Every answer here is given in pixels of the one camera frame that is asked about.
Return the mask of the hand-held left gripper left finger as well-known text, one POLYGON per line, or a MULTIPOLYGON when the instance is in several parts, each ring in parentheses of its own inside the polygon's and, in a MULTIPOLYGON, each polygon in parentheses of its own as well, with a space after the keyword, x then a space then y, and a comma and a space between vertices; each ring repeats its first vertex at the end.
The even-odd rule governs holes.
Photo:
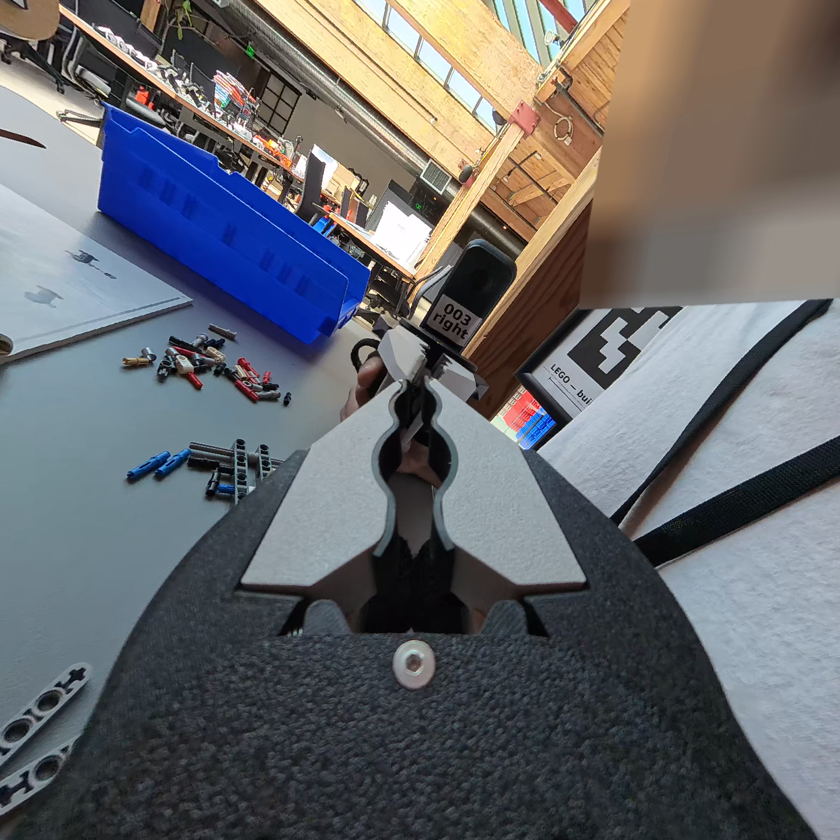
POLYGON ((240 579, 243 589, 301 595, 358 611, 375 593, 371 564, 391 540, 393 494, 380 465, 398 438, 404 381, 384 391, 313 444, 240 579))

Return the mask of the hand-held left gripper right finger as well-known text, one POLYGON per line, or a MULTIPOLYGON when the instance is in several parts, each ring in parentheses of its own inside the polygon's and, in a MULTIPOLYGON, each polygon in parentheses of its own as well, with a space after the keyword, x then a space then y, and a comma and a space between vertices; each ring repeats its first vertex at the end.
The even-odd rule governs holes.
POLYGON ((425 386, 429 463, 448 457, 434 525, 454 554, 451 591, 468 609, 488 614, 498 602, 585 588, 525 452, 443 385, 425 386))

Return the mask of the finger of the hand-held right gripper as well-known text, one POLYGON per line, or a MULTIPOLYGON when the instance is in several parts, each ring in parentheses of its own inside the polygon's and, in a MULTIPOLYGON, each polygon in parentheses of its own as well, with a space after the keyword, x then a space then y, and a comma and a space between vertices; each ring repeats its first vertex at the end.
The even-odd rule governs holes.
POLYGON ((421 389, 431 349, 432 340, 421 331, 409 327, 386 331, 377 348, 384 364, 384 376, 374 384, 374 395, 393 382, 406 382, 421 389))
POLYGON ((465 403, 478 401, 487 392, 487 382, 460 363, 439 363, 430 375, 465 403))

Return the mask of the pile of small lego pins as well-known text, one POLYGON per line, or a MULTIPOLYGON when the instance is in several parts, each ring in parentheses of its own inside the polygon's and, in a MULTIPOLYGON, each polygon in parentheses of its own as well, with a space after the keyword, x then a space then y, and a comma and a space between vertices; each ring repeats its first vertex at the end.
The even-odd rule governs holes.
POLYGON ((161 353, 145 346, 124 357, 124 371, 153 371, 160 383, 182 379, 197 391, 204 387, 204 376, 211 375, 231 382, 252 403, 291 404, 292 394, 284 392, 270 370, 261 371, 246 357, 237 356, 234 341, 237 333, 214 324, 193 339, 169 336, 161 353))

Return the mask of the grey thin lego liftarm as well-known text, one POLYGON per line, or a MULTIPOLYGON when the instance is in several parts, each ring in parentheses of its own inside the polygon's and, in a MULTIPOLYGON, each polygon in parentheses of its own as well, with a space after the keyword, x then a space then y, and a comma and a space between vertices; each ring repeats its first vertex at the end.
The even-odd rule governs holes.
POLYGON ((1 780, 1 817, 18 809, 53 781, 67 763, 79 736, 1 780))
POLYGON ((78 692, 91 675, 89 663, 78 662, 65 668, 34 699, 1 726, 1 764, 5 765, 16 753, 44 728, 78 692))

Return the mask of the person's right hand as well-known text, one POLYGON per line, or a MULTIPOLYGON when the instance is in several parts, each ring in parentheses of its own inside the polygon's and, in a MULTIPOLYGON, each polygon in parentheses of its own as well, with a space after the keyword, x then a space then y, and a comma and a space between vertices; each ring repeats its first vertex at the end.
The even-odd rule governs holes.
POLYGON ((387 369, 378 353, 373 353, 357 371, 356 383, 350 389, 348 398, 340 410, 339 420, 346 421, 366 405, 377 393, 387 377, 387 369))

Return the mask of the black mesh office chair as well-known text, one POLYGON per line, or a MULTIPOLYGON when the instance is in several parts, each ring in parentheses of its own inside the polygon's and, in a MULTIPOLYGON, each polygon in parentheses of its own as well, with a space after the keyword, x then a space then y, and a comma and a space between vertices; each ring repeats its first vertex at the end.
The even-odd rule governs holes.
POLYGON ((392 266, 374 262, 365 296, 377 298, 376 303, 393 317, 410 320, 414 317, 420 300, 437 294, 454 267, 454 262, 445 264, 442 261, 423 280, 408 281, 399 276, 392 266))

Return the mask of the white board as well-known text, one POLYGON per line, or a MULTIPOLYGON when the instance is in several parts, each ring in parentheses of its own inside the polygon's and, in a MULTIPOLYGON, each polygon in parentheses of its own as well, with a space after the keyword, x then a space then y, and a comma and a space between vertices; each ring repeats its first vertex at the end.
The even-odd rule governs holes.
POLYGON ((424 252, 433 228, 421 217, 404 213, 393 202, 384 204, 381 210, 371 242, 405 266, 415 264, 424 252))

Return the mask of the framed sign with marker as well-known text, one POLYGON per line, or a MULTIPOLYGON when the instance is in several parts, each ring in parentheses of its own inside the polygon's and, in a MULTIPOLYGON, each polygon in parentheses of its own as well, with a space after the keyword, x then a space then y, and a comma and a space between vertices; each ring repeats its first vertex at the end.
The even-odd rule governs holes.
POLYGON ((681 310, 576 308, 517 371, 492 419, 522 449, 538 449, 603 394, 681 310))

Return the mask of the blue plastic bin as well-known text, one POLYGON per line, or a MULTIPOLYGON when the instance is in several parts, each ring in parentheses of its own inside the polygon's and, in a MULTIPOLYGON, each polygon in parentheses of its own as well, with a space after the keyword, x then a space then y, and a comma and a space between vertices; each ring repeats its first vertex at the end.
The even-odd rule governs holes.
POLYGON ((352 320, 361 262, 216 156, 103 108, 100 212, 301 342, 352 320))

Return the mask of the person's white shirt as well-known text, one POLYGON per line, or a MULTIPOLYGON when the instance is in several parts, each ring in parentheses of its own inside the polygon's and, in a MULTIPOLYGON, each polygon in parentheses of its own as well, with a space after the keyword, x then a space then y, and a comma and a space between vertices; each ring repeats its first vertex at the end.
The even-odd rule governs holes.
MULTIPOLYGON (((605 515, 726 374, 801 301, 686 307, 540 454, 605 515)), ((838 436, 838 299, 757 371, 646 489, 630 539, 838 436)), ((838 838, 838 480, 667 563, 756 753, 820 838, 838 838)))

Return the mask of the long wooden desk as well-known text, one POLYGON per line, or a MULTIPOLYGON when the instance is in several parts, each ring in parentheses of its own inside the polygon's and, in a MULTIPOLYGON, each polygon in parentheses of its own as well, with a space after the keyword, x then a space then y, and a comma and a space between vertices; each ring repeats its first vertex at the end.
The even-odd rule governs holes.
POLYGON ((304 180, 286 163, 284 157, 273 154, 265 145, 254 143, 253 135, 239 123, 216 119, 215 103, 197 103, 196 88, 192 83, 181 84, 173 67, 156 65, 152 69, 151 61, 128 41, 90 24, 63 2, 59 3, 59 13, 73 25, 86 45, 96 47, 131 77, 135 87, 143 86, 151 95, 170 102, 177 109, 178 116, 173 123, 173 130, 191 126, 196 136, 215 142, 213 151, 229 148, 231 154, 247 159, 248 177, 255 177, 255 182, 262 183, 269 178, 281 182, 285 190, 301 194, 304 180))

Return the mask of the open instruction booklet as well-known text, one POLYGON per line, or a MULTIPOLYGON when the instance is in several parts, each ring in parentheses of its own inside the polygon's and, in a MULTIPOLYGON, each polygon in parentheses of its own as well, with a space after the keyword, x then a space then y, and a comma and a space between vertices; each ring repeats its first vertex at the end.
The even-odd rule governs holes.
POLYGON ((1 187, 2 364, 192 302, 1 187))

